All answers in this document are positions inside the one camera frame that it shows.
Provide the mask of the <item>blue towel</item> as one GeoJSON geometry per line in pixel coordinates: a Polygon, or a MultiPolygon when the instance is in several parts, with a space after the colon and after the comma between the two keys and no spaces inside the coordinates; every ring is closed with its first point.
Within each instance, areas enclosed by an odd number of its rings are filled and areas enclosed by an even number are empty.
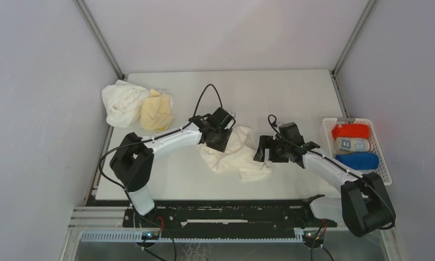
{"type": "Polygon", "coordinates": [[[369,152],[337,154],[335,159],[355,170],[374,170],[380,163],[379,157],[369,152]]]}

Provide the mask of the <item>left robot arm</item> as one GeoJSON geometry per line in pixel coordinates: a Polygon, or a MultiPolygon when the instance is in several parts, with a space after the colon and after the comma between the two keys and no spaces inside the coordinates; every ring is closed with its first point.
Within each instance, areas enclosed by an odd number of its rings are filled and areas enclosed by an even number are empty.
{"type": "Polygon", "coordinates": [[[198,144],[224,152],[233,126],[214,126],[200,118],[153,136],[140,137],[134,132],[127,134],[121,145],[113,149],[115,154],[109,166],[121,181],[122,188],[136,211],[136,220],[149,227],[157,219],[154,200],[147,187],[156,159],[198,144]]]}

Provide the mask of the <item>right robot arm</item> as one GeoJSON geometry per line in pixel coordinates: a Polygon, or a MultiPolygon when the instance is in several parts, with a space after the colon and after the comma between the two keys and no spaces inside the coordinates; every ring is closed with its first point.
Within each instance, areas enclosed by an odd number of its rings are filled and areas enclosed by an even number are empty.
{"type": "Polygon", "coordinates": [[[363,237],[396,225],[396,213],[381,176],[347,167],[327,156],[312,141],[293,144],[279,135],[262,135],[253,159],[295,163],[315,173],[340,193],[338,198],[318,194],[306,199],[301,219],[307,226],[316,226],[326,219],[343,223],[353,235],[363,237]]]}

